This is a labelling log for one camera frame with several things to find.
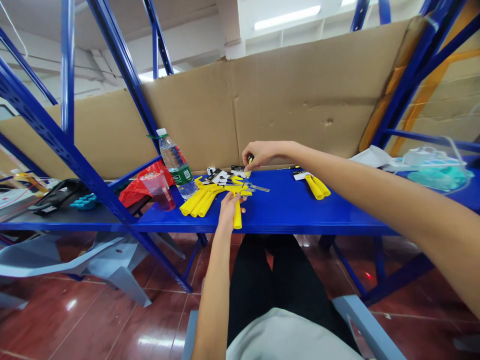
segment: green bottle label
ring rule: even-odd
[[[175,185],[177,186],[185,185],[186,183],[191,182],[192,179],[194,178],[194,176],[192,175],[192,172],[190,171],[190,167],[188,165],[180,170],[171,171],[170,174],[171,174],[171,177],[173,178],[173,181],[175,181]]]

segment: black pants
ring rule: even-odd
[[[273,255],[273,270],[265,249]],[[247,234],[230,281],[228,345],[271,308],[285,309],[330,330],[359,352],[348,325],[293,235]]]

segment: forearm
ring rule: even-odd
[[[224,359],[227,351],[232,231],[217,228],[198,311],[192,359]]]
[[[415,242],[480,315],[480,217],[419,184],[297,143],[284,156],[330,189]]]

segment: right hand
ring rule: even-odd
[[[294,144],[293,141],[253,141],[249,143],[241,153],[245,171],[258,169],[274,158],[288,158],[288,150],[292,144]],[[247,164],[250,154],[253,154],[255,158],[250,164]]]

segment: cardboard box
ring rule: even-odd
[[[349,158],[423,26],[417,17],[222,60],[142,89],[158,127],[167,129],[194,172],[239,164],[255,140],[295,140]],[[59,124],[60,107],[47,111]],[[74,176],[20,117],[0,121],[0,132],[47,174]],[[146,134],[127,90],[75,102],[75,144],[105,179],[157,155]]]

